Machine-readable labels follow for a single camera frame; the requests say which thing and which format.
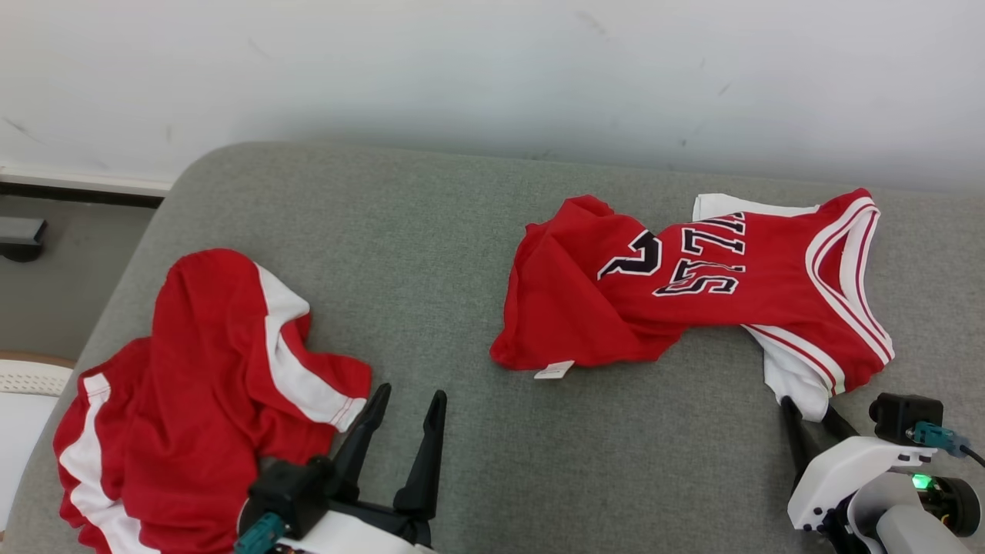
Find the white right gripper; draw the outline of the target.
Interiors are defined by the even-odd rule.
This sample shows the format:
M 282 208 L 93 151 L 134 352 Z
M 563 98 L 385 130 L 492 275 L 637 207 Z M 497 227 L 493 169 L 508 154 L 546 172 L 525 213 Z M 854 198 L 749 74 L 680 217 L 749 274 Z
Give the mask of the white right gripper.
M 795 529 L 818 529 L 824 516 L 844 500 L 849 501 L 846 514 L 854 532 L 862 532 L 893 507 L 920 504 L 912 478 L 897 469 L 931 462 L 936 455 L 934 448 L 859 437 L 860 433 L 828 404 L 820 421 L 823 444 L 837 445 L 820 453 L 790 396 L 782 397 L 780 410 L 795 471 L 787 505 Z

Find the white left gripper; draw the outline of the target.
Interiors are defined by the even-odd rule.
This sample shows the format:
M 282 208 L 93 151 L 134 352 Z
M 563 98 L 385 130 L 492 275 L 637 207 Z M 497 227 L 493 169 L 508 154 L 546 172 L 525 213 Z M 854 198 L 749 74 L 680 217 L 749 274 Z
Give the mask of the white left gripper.
M 433 553 L 430 522 L 439 501 L 447 395 L 434 392 L 422 441 L 392 507 L 359 500 L 359 477 L 392 392 L 383 383 L 367 401 L 332 460 L 327 511 L 301 539 L 285 538 L 285 553 Z

